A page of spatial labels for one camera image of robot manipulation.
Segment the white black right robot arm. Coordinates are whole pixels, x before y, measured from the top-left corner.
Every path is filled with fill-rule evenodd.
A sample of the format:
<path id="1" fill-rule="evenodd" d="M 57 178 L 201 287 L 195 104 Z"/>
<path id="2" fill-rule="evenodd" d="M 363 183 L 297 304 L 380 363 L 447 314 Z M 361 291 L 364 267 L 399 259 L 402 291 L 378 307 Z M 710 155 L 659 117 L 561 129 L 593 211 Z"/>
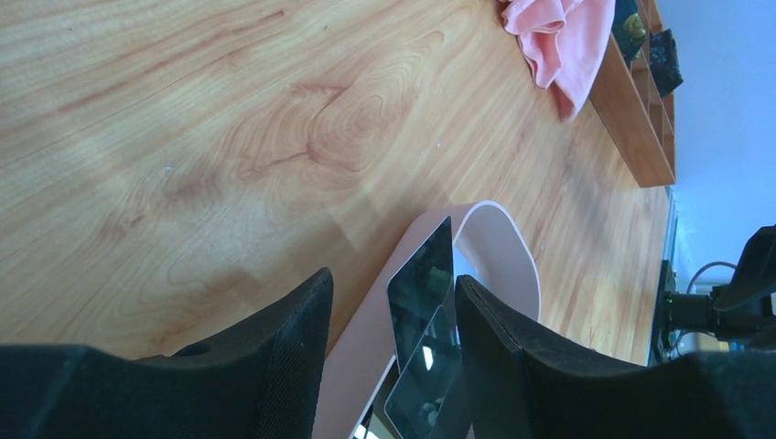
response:
<path id="1" fill-rule="evenodd" d="M 702 333 L 744 350 L 775 350 L 775 227 L 747 241 L 733 275 L 709 294 L 681 293 L 671 262 L 662 261 L 653 315 L 650 363 L 680 355 L 683 335 Z"/>

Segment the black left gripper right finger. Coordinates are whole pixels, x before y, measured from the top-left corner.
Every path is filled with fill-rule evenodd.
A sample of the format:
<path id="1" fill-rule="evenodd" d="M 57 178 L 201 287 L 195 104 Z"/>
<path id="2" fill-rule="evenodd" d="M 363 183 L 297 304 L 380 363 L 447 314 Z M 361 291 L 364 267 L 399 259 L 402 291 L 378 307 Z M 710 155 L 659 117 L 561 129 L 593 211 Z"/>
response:
<path id="1" fill-rule="evenodd" d="M 512 309 L 476 279 L 455 287 L 478 438 L 772 438 L 775 357 L 696 352 L 653 367 L 598 353 Z"/>

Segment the black credit card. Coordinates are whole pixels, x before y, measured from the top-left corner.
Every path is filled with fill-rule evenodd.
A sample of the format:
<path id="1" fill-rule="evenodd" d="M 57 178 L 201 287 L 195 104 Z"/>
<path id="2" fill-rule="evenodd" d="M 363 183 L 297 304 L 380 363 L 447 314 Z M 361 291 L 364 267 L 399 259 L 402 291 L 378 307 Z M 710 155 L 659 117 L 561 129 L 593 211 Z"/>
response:
<path id="1" fill-rule="evenodd" d="M 451 218 L 446 217 L 387 285 L 398 369 L 405 369 L 453 280 Z"/>

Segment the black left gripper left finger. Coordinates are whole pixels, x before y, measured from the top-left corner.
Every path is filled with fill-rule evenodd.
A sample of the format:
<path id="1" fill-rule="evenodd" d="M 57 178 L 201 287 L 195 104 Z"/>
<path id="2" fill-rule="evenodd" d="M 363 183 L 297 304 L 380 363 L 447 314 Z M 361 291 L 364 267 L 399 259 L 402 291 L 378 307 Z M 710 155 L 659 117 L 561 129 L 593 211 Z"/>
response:
<path id="1" fill-rule="evenodd" d="M 308 438 L 333 301 L 328 269 L 173 355 L 1 348 L 4 438 Z"/>

